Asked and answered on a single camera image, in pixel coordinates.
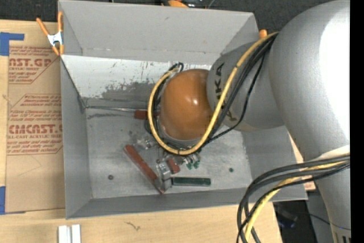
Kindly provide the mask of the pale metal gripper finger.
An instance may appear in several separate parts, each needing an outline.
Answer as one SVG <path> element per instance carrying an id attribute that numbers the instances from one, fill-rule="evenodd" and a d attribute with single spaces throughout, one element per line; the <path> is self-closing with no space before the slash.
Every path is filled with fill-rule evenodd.
<path id="1" fill-rule="evenodd" d="M 160 162 L 156 165 L 157 187 L 160 192 L 166 192 L 172 185 L 171 170 L 166 162 Z"/>

